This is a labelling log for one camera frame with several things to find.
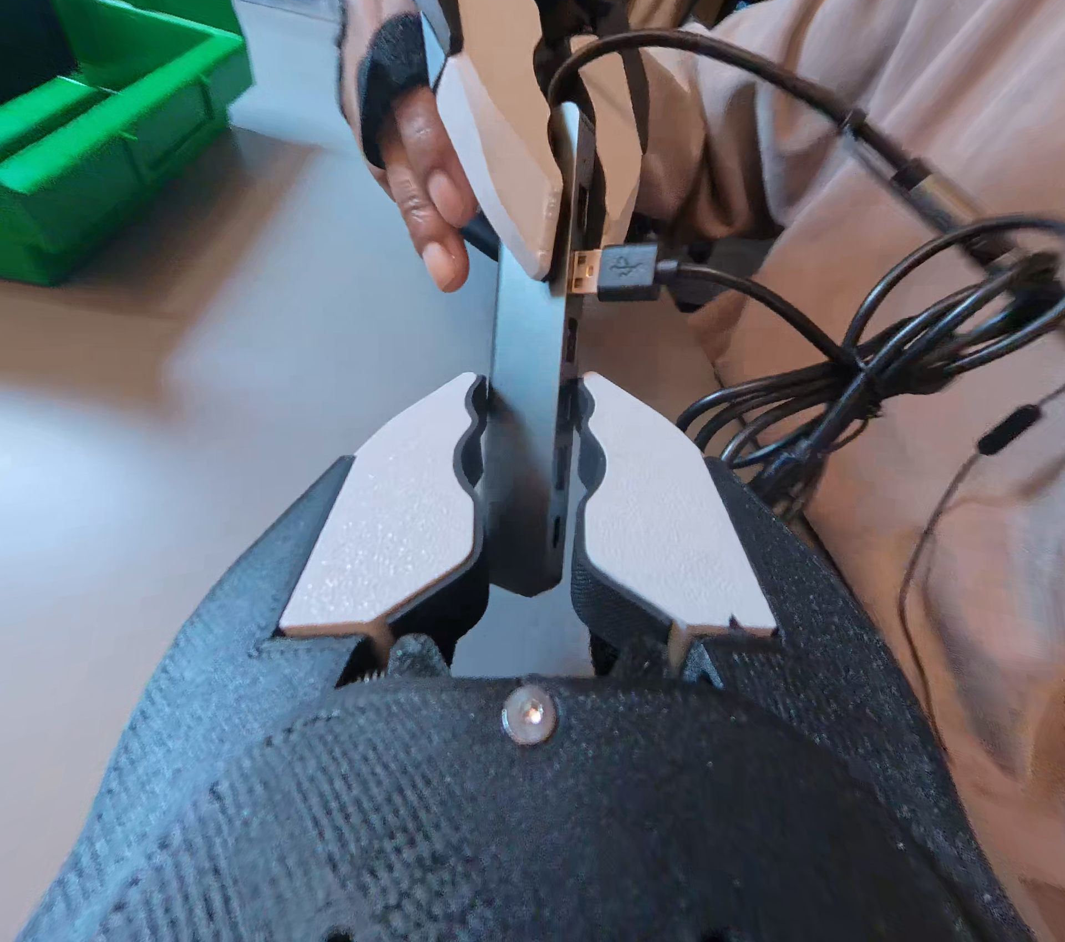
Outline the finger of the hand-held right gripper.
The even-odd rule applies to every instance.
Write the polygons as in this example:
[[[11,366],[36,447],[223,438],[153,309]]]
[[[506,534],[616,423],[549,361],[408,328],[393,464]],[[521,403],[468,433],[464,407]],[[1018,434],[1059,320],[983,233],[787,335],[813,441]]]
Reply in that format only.
[[[623,241],[630,230],[643,148],[623,59],[579,69],[587,113],[574,108],[574,239]]]
[[[446,59],[435,100],[484,216],[535,281],[552,257],[564,181],[550,108],[537,82],[542,38],[534,0],[458,0],[462,48]]]

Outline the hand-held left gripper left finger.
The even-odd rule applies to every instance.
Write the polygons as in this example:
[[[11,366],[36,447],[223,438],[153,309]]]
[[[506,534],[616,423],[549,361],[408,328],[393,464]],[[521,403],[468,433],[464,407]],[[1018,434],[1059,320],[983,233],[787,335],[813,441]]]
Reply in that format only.
[[[284,637],[392,642],[484,547],[486,377],[466,371],[387,422],[353,455],[279,622]]]

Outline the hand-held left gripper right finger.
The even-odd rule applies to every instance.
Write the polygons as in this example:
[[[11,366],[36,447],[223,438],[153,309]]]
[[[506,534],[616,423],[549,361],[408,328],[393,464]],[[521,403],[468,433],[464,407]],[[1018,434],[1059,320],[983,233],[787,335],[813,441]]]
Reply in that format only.
[[[705,458],[654,408],[596,371],[579,395],[571,597],[593,646],[656,642],[679,667],[704,637],[767,639],[779,619]]]

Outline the dark grey usb hub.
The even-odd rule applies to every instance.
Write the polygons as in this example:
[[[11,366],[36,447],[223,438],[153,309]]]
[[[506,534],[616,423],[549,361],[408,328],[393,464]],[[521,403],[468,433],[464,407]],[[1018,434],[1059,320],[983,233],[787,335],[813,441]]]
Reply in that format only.
[[[570,261],[574,251],[600,245],[606,216],[588,114],[566,102],[552,111],[551,133],[564,177],[552,267],[546,281],[535,281],[499,248],[484,437],[489,578],[526,598],[564,576],[581,310],[567,297]]]

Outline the green plastic bin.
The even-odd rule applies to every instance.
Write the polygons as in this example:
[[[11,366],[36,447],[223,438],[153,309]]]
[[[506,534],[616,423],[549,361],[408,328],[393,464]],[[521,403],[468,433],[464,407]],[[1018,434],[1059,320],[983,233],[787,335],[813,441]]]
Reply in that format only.
[[[231,0],[2,0],[2,278],[64,281],[252,82]]]

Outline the person's right forearm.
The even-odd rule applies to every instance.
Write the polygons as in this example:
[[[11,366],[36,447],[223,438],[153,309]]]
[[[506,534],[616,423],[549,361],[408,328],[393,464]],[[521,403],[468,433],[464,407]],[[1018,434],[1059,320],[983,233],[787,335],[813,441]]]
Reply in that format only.
[[[635,212],[688,237],[779,234],[840,163],[832,123],[759,78],[677,49],[640,51],[648,149]]]

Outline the person's right hand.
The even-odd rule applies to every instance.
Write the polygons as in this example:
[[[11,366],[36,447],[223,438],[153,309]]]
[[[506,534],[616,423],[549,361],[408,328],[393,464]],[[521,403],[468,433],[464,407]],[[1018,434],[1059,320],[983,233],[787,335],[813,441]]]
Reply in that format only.
[[[358,144],[359,65],[386,20],[414,9],[411,0],[342,0],[338,100]],[[461,230],[476,216],[478,206],[433,90],[420,87],[396,100],[381,125],[378,147],[383,164],[367,163],[368,171],[398,208],[435,286],[445,293],[461,288],[470,272]]]

